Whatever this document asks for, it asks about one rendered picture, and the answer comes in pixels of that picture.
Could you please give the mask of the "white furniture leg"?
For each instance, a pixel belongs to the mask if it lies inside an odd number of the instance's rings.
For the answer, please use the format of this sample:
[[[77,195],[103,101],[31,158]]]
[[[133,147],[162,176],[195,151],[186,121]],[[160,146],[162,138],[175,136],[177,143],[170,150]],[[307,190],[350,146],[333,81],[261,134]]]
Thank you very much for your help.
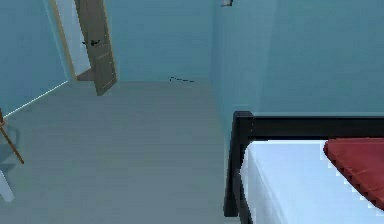
[[[15,199],[15,196],[6,180],[5,175],[0,170],[0,195],[5,202],[12,202]]]

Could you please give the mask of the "black framed white bed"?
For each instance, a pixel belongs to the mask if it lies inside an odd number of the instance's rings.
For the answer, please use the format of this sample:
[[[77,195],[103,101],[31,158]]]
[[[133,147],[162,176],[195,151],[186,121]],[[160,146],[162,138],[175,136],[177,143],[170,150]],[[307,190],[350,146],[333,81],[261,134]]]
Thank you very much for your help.
[[[384,138],[383,116],[233,114],[223,211],[240,224],[384,224],[323,152],[337,138]]]

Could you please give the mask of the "brown wooden stand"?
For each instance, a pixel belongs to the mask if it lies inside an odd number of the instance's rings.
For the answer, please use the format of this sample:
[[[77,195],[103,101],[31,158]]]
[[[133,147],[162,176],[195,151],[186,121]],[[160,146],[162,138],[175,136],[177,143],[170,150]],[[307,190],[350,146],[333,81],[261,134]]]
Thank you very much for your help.
[[[12,149],[13,153],[18,158],[19,162],[21,164],[25,164],[25,161],[23,160],[21,154],[19,153],[19,151],[17,150],[17,148],[15,147],[15,145],[13,144],[11,139],[9,138],[8,134],[6,133],[6,131],[4,129],[4,125],[5,125],[5,120],[3,117],[2,109],[0,108],[0,133],[3,135],[3,137],[5,138],[7,143],[9,144],[10,148]]]

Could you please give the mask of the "brown wooden room door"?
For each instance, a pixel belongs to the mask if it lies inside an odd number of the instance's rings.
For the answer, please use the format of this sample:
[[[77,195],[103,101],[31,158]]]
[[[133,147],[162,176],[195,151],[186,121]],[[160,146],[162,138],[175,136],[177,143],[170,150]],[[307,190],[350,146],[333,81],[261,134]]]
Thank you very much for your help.
[[[92,81],[97,95],[102,96],[117,82],[104,0],[74,1],[83,41],[87,42]],[[91,46],[91,40],[100,42]]]

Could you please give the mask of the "red pillow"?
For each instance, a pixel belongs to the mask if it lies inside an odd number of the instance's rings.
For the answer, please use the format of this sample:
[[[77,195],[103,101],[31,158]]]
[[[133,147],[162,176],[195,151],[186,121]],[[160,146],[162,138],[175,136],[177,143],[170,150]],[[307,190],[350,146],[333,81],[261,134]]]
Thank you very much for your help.
[[[329,139],[323,152],[365,199],[384,211],[384,138]]]

